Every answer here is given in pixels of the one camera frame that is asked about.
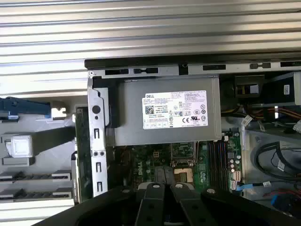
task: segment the white sticker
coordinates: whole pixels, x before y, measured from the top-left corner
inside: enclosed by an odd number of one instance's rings
[[[283,164],[283,162],[281,162],[280,160],[279,160],[279,162],[278,162],[277,168],[280,169],[282,172],[284,172],[284,164]]]
[[[205,90],[148,93],[142,110],[143,129],[208,126]]]
[[[257,122],[258,122],[258,124],[259,124],[260,131],[265,132],[265,127],[264,127],[262,121],[257,121]]]
[[[272,184],[271,184],[270,181],[266,181],[266,182],[263,182],[263,186],[264,186],[264,187],[271,187]]]
[[[252,117],[250,116],[250,115],[247,115],[244,119],[243,119],[243,121],[241,122],[241,124],[243,125],[243,126],[247,126],[247,125],[249,125],[249,123],[252,121]]]
[[[290,85],[284,85],[283,93],[284,95],[290,95]]]

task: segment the motherboard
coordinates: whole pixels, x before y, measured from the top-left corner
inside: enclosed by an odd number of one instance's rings
[[[208,186],[236,192],[242,180],[240,135],[223,133],[222,140],[127,146],[131,153],[132,185],[155,180],[156,166],[171,166],[176,182],[201,192]]]

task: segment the metal bracket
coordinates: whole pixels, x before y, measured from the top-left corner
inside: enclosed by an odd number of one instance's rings
[[[108,88],[93,88],[93,78],[88,79],[88,109],[91,148],[93,196],[108,191],[106,131],[109,124]]]

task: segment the blue latch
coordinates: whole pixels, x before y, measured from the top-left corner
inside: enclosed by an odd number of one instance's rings
[[[18,114],[42,114],[51,117],[50,103],[34,102],[15,97],[0,98],[0,112],[8,113],[1,120],[18,121]]]

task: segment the wire bundle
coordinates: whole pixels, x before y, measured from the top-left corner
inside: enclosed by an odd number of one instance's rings
[[[269,175],[271,177],[274,177],[274,178],[278,178],[278,179],[281,179],[281,180],[288,180],[288,181],[301,181],[301,177],[298,177],[298,176],[289,176],[289,177],[286,177],[286,176],[281,176],[281,175],[277,175],[277,174],[274,174],[274,173],[271,173],[269,170],[266,170],[264,169],[260,162],[259,162],[259,156],[260,154],[264,153],[264,152],[267,152],[267,151],[271,151],[271,150],[276,150],[278,156],[279,156],[279,159],[286,165],[288,166],[289,168],[291,169],[294,169],[294,170],[299,170],[295,167],[292,167],[291,164],[289,164],[283,157],[283,155],[281,154],[281,150],[280,150],[280,143],[279,142],[275,142],[275,143],[270,143],[270,144],[266,144],[266,145],[263,145],[262,147],[260,147],[257,152],[255,153],[254,155],[254,163],[255,163],[255,166],[261,171],[263,172],[264,174],[266,175]]]
[[[300,191],[293,191],[293,190],[284,189],[284,188],[280,188],[276,191],[266,193],[266,194],[263,195],[263,197],[270,196],[270,195],[276,195],[276,194],[293,194],[293,195],[297,196],[299,199],[301,199],[301,192]]]
[[[274,115],[269,116],[269,114],[280,113],[283,116],[287,116],[288,118],[293,119],[294,121],[301,120],[301,114],[284,108],[262,108],[258,111],[253,111],[247,105],[244,105],[243,106],[244,112],[240,111],[240,109],[241,109],[241,105],[236,107],[235,109],[222,111],[222,117],[244,118],[247,115],[249,115],[253,118],[254,121],[261,120],[266,122],[277,122],[277,124],[279,124],[280,126],[288,127],[288,128],[290,128],[291,126],[287,126],[285,125],[285,123],[281,123],[279,119],[273,118]]]

